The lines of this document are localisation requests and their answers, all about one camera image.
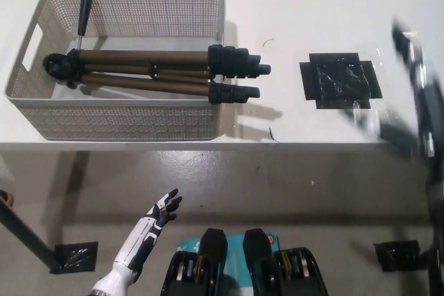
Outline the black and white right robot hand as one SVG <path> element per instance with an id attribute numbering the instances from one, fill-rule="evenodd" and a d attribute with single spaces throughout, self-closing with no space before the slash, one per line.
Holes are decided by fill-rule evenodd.
<path id="1" fill-rule="evenodd" d="M 425 160 L 432 175 L 442 180 L 443 92 L 438 74 L 427 64 L 417 32 L 394 20 L 391 38 L 413 93 L 417 130 L 410 130 L 400 116 L 387 108 L 353 107 L 342 114 L 362 132 L 391 144 L 404 156 Z"/>

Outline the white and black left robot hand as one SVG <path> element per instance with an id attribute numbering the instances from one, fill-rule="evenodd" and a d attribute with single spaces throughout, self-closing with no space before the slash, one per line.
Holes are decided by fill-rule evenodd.
<path id="1" fill-rule="evenodd" d="M 182 197 L 173 189 L 162 196 L 136 223 L 121 246 L 106 276 L 92 287 L 90 295 L 127 295 L 142 273 L 164 226 L 177 217 Z"/>

